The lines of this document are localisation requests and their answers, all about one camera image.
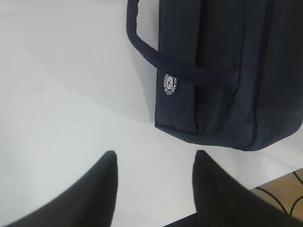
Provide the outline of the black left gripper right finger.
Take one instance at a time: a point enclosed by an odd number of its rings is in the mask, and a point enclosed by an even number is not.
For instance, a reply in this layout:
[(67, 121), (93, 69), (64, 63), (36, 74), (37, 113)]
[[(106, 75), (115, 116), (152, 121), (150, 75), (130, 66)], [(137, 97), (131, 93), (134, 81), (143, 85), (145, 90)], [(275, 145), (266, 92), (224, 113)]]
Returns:
[(302, 221), (279, 211), (243, 187), (204, 150), (196, 152), (192, 173), (196, 213), (171, 227), (301, 227)]

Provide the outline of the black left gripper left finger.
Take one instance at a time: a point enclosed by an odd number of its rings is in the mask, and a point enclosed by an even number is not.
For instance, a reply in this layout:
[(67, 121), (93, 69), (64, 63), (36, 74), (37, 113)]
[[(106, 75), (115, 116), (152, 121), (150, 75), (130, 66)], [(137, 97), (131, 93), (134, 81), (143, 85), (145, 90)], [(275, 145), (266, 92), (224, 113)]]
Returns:
[(58, 197), (9, 224), (11, 227), (109, 227), (118, 189), (117, 156), (107, 151)]

